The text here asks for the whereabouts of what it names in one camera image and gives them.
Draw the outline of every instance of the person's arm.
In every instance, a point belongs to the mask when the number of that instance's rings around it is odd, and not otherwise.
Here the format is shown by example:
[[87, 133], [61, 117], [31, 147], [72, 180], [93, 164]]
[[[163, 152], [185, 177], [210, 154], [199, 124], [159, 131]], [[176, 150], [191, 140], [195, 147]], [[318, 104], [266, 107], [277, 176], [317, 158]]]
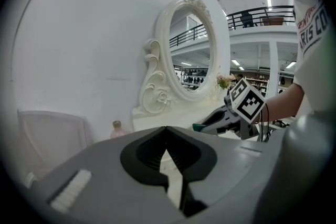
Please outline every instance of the person's arm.
[[[262, 109], [263, 122], [280, 120], [296, 115], [304, 94], [301, 86], [293, 83], [286, 91], [268, 99], [266, 104], [269, 110], [269, 118], [267, 116], [267, 108], [264, 106]], [[254, 122], [261, 122], [260, 114], [256, 117]]]

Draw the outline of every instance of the flower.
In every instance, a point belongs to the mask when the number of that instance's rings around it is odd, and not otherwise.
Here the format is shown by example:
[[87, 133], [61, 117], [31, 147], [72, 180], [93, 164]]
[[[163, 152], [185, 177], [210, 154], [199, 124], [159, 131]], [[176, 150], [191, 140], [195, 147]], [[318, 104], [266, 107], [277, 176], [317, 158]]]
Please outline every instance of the flower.
[[219, 74], [217, 76], [217, 84], [222, 89], [227, 89], [231, 86], [231, 78], [230, 77], [224, 77], [223, 75]]

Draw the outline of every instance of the white chair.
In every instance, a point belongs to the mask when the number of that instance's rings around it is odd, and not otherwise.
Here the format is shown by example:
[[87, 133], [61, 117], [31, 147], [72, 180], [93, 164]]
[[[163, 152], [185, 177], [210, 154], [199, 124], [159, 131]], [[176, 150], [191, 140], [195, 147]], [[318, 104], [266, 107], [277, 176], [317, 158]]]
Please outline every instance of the white chair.
[[51, 111], [18, 111], [20, 147], [37, 180], [86, 148], [88, 132], [84, 118]]

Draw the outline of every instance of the white ornate mirror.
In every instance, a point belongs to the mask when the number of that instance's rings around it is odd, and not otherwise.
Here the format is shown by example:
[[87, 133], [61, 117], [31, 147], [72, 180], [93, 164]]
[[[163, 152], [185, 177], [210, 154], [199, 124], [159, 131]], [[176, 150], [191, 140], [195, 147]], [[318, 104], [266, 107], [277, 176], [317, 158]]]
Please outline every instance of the white ornate mirror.
[[205, 26], [188, 7], [177, 10], [173, 15], [169, 49], [180, 84], [184, 90], [196, 93], [206, 85], [212, 62]]
[[[186, 23], [181, 28], [185, 31], [178, 33], [181, 29], [176, 24], [180, 21], [181, 25]], [[161, 125], [190, 127], [222, 105], [217, 86], [217, 38], [210, 12], [202, 0], [171, 1], [158, 17], [155, 39], [144, 48], [149, 65], [139, 94], [140, 106], [132, 111], [135, 130]], [[203, 57], [191, 59], [195, 52]], [[188, 78], [188, 74], [193, 83], [181, 79], [181, 75]]]

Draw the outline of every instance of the white wall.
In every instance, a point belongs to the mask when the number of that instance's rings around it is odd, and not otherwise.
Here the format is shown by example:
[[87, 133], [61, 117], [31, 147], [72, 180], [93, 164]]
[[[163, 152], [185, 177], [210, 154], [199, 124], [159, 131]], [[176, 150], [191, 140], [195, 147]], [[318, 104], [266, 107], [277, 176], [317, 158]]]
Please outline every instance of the white wall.
[[[95, 141], [109, 137], [113, 120], [132, 130], [131, 110], [147, 70], [142, 46], [170, 1], [31, 0], [13, 52], [17, 106], [85, 116]], [[226, 19], [217, 0], [203, 1], [228, 74]]]
[[183, 18], [187, 17], [191, 13], [190, 10], [186, 8], [179, 9], [175, 11], [170, 26], [172, 27], [174, 24], [178, 23]]
[[177, 35], [184, 33], [188, 30], [187, 18], [180, 20], [170, 28], [169, 39], [176, 37]]
[[269, 42], [270, 40], [297, 43], [296, 26], [272, 25], [248, 27], [230, 31], [231, 45], [249, 42]]
[[197, 22], [197, 25], [203, 24], [202, 21], [195, 14], [189, 14], [188, 17]]

